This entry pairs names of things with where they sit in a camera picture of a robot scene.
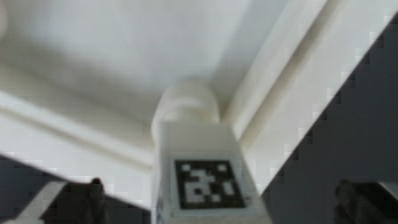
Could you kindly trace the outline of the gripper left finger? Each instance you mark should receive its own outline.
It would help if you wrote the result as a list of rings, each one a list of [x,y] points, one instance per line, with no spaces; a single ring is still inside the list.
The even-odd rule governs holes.
[[[51,181],[10,224],[108,224],[100,179]]]

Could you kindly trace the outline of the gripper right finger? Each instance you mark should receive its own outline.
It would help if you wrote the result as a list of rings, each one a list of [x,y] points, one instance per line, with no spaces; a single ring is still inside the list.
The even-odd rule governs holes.
[[[333,224],[398,224],[398,182],[340,180],[333,194]]]

